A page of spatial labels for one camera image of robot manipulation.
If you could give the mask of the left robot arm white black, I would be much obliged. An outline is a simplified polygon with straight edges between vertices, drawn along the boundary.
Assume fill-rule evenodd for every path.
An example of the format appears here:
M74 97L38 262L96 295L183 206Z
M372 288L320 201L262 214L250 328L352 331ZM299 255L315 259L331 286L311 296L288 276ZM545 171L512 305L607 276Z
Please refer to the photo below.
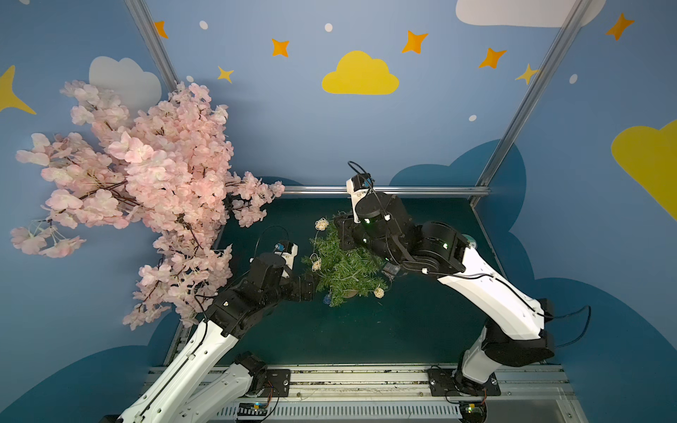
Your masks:
M309 301L311 280L294 276L298 247L278 246L250 263L244 280L224 288L178 356L141 397L105 422L206 422L225 404L264 389L267 366L250 352L204 389L199 384L262 318L282 301Z

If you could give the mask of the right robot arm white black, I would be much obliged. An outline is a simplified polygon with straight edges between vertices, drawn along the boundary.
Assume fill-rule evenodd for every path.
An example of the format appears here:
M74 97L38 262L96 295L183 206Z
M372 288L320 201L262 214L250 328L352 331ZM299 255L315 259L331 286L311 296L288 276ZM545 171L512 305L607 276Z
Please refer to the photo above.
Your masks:
M348 193L352 214L334 220L341 248L363 248L381 257L389 276L408 271L434 278L485 313L481 334L451 377L453 391L484 395L492 389L498 368L521 368L554 357L555 341L546 330L553 319L549 300L519 291L453 227L435 221L415 224L399 197L367 188Z

